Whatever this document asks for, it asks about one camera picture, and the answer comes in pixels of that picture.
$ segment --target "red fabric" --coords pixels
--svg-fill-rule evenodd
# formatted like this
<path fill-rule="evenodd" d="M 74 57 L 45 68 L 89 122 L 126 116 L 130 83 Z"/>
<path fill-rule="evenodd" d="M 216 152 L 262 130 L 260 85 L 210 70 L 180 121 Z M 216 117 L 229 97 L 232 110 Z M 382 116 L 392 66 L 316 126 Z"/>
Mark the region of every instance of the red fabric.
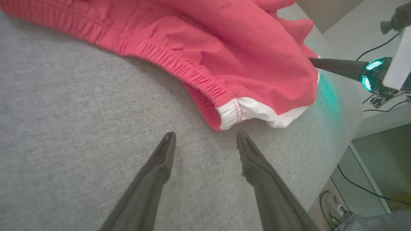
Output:
<path fill-rule="evenodd" d="M 151 61 L 179 78 L 205 120 L 250 97 L 278 115 L 311 105 L 317 75 L 304 39 L 313 22 L 288 21 L 296 0 L 4 0 L 10 15 Z"/>

